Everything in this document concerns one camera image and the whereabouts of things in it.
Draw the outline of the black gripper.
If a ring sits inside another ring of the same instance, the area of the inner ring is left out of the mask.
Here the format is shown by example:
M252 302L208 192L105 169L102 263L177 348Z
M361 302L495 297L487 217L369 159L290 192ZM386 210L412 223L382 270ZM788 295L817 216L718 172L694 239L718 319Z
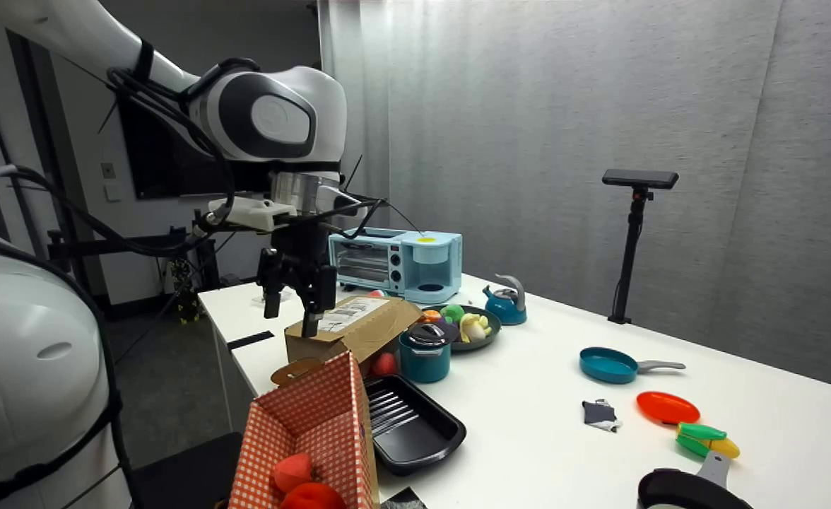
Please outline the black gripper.
M328 263L328 232L313 223L290 223L272 236L260 251L258 282L262 288L262 318L279 318L279 292L290 285L303 295L303 335L313 338L320 318L333 308L333 267Z

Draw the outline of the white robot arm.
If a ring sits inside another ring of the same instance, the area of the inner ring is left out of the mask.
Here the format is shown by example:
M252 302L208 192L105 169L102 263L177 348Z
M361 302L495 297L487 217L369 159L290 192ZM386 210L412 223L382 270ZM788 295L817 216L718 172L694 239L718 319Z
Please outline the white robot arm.
M279 314L279 292L290 285L303 301L303 335L316 335L320 318L335 307L335 271L325 254L330 210L320 210L320 189L340 175L347 141L347 100L330 75L308 66L260 72L239 58L193 75L130 32L102 0L0 0L0 27L94 72L170 121L218 168L276 169L272 196L258 200L258 217L225 189L198 217L198 232L266 232L266 314Z

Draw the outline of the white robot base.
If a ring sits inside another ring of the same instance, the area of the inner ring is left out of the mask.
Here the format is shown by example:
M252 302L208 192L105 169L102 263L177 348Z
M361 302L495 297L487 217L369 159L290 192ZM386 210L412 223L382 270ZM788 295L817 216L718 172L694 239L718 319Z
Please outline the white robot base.
M0 254L0 509L132 509L115 414L89 307Z

